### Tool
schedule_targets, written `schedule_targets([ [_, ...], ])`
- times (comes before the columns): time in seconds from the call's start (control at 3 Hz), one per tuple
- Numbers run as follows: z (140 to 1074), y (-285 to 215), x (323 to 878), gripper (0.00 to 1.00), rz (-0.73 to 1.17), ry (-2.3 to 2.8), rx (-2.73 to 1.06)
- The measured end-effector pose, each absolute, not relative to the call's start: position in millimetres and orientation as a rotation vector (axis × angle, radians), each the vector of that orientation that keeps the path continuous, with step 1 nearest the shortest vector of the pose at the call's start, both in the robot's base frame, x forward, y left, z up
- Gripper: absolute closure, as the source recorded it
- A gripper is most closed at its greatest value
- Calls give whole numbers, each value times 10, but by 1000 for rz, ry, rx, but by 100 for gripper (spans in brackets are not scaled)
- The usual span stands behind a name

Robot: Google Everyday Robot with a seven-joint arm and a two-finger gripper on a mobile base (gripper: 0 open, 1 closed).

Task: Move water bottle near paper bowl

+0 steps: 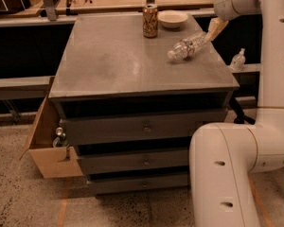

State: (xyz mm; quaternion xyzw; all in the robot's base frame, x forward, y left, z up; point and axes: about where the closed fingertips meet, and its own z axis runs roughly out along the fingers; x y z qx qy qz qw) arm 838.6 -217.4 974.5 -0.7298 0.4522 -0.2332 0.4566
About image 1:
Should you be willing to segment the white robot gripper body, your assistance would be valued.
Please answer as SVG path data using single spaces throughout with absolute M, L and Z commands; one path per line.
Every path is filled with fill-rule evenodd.
M 214 0 L 214 11 L 224 21 L 231 21 L 241 15 L 259 14 L 258 0 Z

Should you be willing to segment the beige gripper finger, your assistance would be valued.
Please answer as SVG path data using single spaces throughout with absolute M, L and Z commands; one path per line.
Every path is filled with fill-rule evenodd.
M 212 18 L 208 26 L 208 32 L 205 35 L 205 40 L 207 42 L 214 41 L 227 25 L 228 22 L 220 17 Z

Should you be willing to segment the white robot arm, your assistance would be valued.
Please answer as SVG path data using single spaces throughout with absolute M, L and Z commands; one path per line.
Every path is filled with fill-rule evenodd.
M 284 166 L 284 0 L 214 0 L 230 21 L 262 16 L 257 117 L 253 125 L 211 123 L 189 147 L 195 227 L 260 227 L 248 176 Z

